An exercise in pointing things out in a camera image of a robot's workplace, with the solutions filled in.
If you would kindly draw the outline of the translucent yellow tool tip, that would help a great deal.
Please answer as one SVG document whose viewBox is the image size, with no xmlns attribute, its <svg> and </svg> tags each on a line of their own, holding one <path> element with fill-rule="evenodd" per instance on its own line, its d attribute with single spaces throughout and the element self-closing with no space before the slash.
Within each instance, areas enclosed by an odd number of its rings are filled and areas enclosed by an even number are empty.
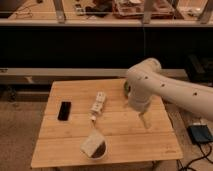
<svg viewBox="0 0 213 171">
<path fill-rule="evenodd" d="M 144 127 L 146 129 L 149 129 L 151 127 L 151 119 L 150 119 L 150 114 L 149 113 L 140 113 L 139 117 L 141 121 L 144 124 Z"/>
</svg>

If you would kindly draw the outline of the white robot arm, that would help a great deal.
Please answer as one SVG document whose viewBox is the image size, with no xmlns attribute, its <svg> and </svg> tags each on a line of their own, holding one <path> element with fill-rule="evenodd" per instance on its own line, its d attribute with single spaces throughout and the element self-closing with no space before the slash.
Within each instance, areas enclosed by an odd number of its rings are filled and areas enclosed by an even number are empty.
<svg viewBox="0 0 213 171">
<path fill-rule="evenodd" d="M 151 96 L 156 94 L 198 117 L 213 121 L 213 88 L 165 77 L 161 69 L 157 59 L 147 58 L 127 70 L 128 104 L 143 115 L 150 106 Z"/>
</svg>

